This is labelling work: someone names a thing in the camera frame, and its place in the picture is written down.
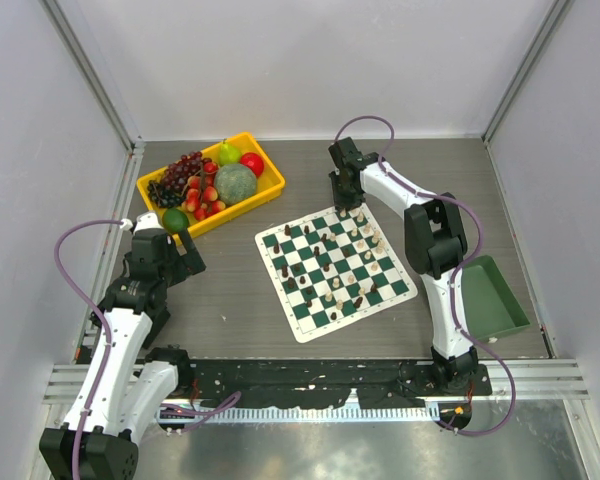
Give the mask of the green white chess board mat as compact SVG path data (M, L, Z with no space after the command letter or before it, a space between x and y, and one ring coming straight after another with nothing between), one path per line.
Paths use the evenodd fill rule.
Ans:
M289 225L291 236L284 235ZM330 207L254 237L295 340L307 343L415 298L415 282L367 205ZM288 278L281 266L288 266ZM289 291L293 278L296 289Z

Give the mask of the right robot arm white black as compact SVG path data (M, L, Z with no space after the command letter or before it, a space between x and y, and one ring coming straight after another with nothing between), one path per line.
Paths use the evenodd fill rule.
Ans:
M462 297L462 264L468 250L459 204L400 175L379 154L364 155L347 137L329 147L335 206L351 210L376 197L403 221L405 256L424 283L433 322L431 376L434 386L454 394L477 372Z

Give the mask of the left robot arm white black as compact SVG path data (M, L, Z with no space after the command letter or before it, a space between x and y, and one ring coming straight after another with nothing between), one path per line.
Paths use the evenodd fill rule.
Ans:
M160 225L137 224L126 271L91 307L101 324L87 375L58 428L46 428L39 450L55 479L130 479L140 441L168 397L186 396L194 383L188 353L156 347L135 376L141 349L155 338L170 314L166 293L205 269L195 245L180 254Z

